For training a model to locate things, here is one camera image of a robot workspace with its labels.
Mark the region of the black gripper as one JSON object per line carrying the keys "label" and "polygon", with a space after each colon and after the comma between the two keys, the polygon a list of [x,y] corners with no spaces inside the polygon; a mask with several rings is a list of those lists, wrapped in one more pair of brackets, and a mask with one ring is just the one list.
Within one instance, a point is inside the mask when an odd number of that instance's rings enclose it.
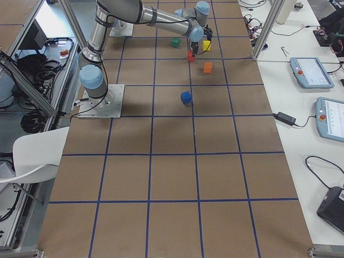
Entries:
{"label": "black gripper", "polygon": [[193,55],[197,55],[199,50],[198,42],[190,41],[190,50],[192,51]]}

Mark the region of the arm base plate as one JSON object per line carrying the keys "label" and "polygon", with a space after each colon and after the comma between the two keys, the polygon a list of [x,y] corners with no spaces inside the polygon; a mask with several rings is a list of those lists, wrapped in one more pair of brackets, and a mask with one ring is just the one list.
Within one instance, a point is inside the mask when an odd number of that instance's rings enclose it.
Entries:
{"label": "arm base plate", "polygon": [[83,98],[88,98],[80,104],[77,118],[80,119],[101,119],[101,118],[120,118],[125,91],[124,84],[109,84],[105,99],[99,104],[100,99],[89,98],[86,90]]}
{"label": "arm base plate", "polygon": [[109,37],[112,38],[119,38],[119,37],[131,37],[133,34],[134,25],[121,21],[116,20],[111,31]]}

